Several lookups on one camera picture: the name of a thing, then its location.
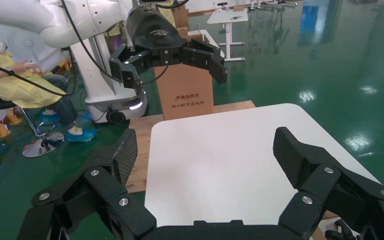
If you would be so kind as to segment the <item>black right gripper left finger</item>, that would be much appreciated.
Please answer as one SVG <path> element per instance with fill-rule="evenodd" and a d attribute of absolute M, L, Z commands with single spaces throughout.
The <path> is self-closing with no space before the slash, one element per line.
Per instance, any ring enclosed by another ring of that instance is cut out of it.
<path fill-rule="evenodd" d="M 118 240 L 140 240 L 156 218 L 126 189 L 138 156 L 135 130 L 100 148 L 76 173 L 36 193 L 17 235 L 19 240 L 67 240 L 91 215 Z"/>

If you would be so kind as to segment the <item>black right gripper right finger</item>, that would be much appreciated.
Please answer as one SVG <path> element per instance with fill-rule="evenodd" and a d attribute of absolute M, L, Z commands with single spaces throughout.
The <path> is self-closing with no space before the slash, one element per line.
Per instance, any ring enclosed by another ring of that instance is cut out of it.
<path fill-rule="evenodd" d="M 384 185 L 341 165 L 322 147 L 300 142 L 278 127 L 273 155 L 296 194 L 278 224 L 303 240 L 326 212 L 338 215 L 362 240 L 384 240 Z"/>

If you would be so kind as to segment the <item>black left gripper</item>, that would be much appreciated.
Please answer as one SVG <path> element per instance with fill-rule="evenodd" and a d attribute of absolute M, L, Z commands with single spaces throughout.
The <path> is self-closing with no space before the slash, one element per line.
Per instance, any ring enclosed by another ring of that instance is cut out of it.
<path fill-rule="evenodd" d="M 135 51 L 121 44 L 108 60 L 112 77 L 120 80 L 124 88 L 142 89 L 140 75 L 151 67 L 181 63 L 208 70 L 221 86 L 227 82 L 228 70 L 221 50 L 196 37 L 187 42 L 157 9 L 132 9 L 126 27 Z"/>

